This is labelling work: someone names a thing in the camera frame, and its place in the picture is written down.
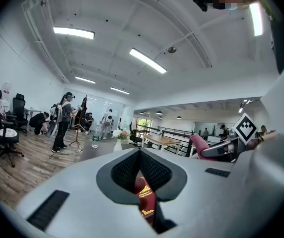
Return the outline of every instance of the white flower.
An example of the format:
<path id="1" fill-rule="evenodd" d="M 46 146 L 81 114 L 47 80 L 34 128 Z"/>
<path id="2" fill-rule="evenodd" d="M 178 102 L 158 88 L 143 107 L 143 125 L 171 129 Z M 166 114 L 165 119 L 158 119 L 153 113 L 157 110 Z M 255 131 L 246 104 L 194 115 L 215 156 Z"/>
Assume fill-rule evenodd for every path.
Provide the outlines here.
<path id="1" fill-rule="evenodd" d="M 119 134 L 120 134 L 120 132 L 121 132 L 121 131 L 120 131 L 119 129 L 117 129 L 117 130 L 113 131 L 112 136 L 113 136 L 113 137 L 118 137 Z"/>

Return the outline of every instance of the flower bouquet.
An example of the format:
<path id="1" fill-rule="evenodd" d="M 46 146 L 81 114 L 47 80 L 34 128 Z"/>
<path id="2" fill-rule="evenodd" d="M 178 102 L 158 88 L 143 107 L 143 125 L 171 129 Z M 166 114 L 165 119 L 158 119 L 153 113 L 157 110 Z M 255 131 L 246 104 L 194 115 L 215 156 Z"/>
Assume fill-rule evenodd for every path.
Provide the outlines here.
<path id="1" fill-rule="evenodd" d="M 112 133 L 113 137 L 117 137 L 118 139 L 121 139 L 121 140 L 126 140 L 129 135 L 130 135 L 130 132 L 128 130 L 117 129 Z"/>

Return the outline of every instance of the window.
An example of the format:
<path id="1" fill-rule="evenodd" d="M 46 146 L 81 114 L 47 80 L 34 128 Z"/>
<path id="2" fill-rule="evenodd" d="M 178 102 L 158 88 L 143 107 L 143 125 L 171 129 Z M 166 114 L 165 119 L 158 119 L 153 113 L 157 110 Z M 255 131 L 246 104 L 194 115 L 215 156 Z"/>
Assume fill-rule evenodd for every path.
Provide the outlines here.
<path id="1" fill-rule="evenodd" d="M 136 119 L 138 129 L 144 129 L 144 127 L 142 127 L 142 126 L 151 127 L 151 125 L 152 125 L 152 120 L 139 118 L 139 117 L 134 117 L 134 118 Z"/>

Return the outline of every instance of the tripod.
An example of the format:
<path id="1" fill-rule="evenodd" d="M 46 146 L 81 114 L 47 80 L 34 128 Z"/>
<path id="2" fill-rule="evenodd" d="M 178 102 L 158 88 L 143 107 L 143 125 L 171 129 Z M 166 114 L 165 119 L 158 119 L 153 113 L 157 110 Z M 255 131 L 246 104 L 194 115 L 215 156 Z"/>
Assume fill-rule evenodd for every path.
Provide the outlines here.
<path id="1" fill-rule="evenodd" d="M 86 95 L 86 97 L 83 99 L 83 102 L 82 102 L 82 104 L 81 104 L 81 107 L 82 107 L 82 108 L 86 107 L 86 102 L 87 102 L 87 95 Z M 79 123 L 74 126 L 74 127 L 77 126 L 76 139 L 75 139 L 75 141 L 73 141 L 72 143 L 69 144 L 69 146 L 71 146 L 72 144 L 77 143 L 78 149 L 79 149 L 79 145 L 80 145 L 80 143 L 79 143 L 79 141 L 78 141 L 79 127 L 81 127 L 82 129 L 84 129 L 84 128 L 80 125 L 80 121 L 81 121 L 81 118 L 82 118 L 82 114 L 83 114 L 83 113 L 84 113 L 84 112 L 81 110 L 81 111 L 80 111 L 80 116 L 79 116 Z"/>

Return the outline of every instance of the wooden floor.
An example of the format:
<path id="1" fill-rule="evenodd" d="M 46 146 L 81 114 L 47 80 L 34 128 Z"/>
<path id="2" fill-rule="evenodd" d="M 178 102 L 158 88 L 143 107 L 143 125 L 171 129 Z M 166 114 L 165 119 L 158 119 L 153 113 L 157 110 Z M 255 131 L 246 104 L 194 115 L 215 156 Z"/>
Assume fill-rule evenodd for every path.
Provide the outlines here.
<path id="1" fill-rule="evenodd" d="M 69 145 L 75 140 L 74 130 L 67 131 L 65 135 L 65 144 Z M 80 148 L 90 141 L 92 136 L 84 132 L 79 133 L 78 140 Z M 29 131 L 28 136 L 19 135 L 19 143 L 16 149 L 22 152 L 21 155 L 11 154 L 11 159 L 15 164 L 12 168 L 7 155 L 0 157 L 0 200 L 10 207 L 16 203 L 29 191 L 41 184 L 43 181 L 59 172 L 61 169 L 79 161 L 80 153 L 77 151 L 77 144 L 68 146 L 49 159 L 53 154 L 51 148 L 54 139 L 48 139 L 45 135 L 37 136 L 34 131 Z"/>

